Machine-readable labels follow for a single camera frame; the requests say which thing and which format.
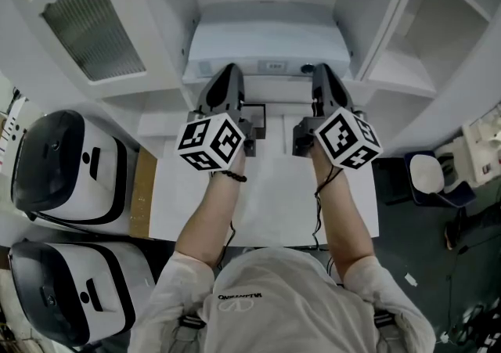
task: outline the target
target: chair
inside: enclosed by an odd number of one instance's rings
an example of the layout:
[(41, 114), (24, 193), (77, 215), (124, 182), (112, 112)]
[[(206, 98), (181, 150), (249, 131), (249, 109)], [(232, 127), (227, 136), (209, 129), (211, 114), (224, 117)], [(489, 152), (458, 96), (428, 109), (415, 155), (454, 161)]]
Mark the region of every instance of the chair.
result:
[(444, 190), (438, 193), (422, 193), (414, 187), (410, 171), (410, 162), (416, 155), (425, 155), (436, 158), (433, 151), (416, 151), (407, 153), (404, 156), (405, 169), (409, 177), (410, 189), (413, 195), (414, 203), (418, 206), (427, 207), (455, 207), (461, 208), (467, 206), (476, 196), (470, 185), (467, 182), (461, 182), (454, 190), (445, 193)]

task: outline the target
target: floor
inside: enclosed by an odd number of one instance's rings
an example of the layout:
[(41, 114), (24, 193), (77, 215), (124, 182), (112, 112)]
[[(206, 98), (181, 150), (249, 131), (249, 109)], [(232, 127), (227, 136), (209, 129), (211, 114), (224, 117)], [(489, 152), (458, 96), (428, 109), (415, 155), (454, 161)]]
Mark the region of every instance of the floor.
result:
[[(501, 182), (493, 182), (478, 190), (477, 201), (468, 207), (469, 214), (481, 211), (493, 204)], [(462, 322), (462, 317), (468, 309), (477, 304), (492, 304), (499, 296), (501, 285), (501, 263), (499, 252), (501, 237), (483, 243), (477, 247), (474, 244), (496, 236), (500, 227), (479, 229), (462, 241), (460, 247), (468, 245), (470, 249), (462, 255), (445, 249), (444, 227), (456, 215), (456, 210), (450, 208), (417, 207), (412, 202), (393, 206), (378, 203), (380, 217), (380, 237), (374, 239), (378, 258), (383, 266), (388, 268), (397, 283), (414, 301), (418, 308), (429, 318), (437, 335), (450, 330), (451, 338), (455, 339), (455, 324)], [(156, 263), (158, 274), (171, 253), (173, 243), (141, 241), (141, 248), (149, 258)], [(242, 249), (230, 247), (226, 260), (241, 254)], [(326, 252), (312, 252), (324, 265), (329, 255)], [(452, 273), (452, 294), (448, 275)], [(417, 286), (411, 286), (405, 275), (409, 273)], [(15, 292), (9, 281), (9, 273), (0, 273), (0, 300), (3, 305), (8, 301), (5, 313), (9, 322), (19, 322), (19, 308), (10, 313), (16, 306)], [(21, 335), (28, 334), (26, 323), (22, 325)], [(125, 350), (128, 335), (110, 338), (105, 342), (106, 351), (120, 353)], [(52, 353), (46, 343), (42, 346), (45, 353)], [(472, 344), (457, 347), (451, 343), (438, 344), (437, 352), (476, 351)]]

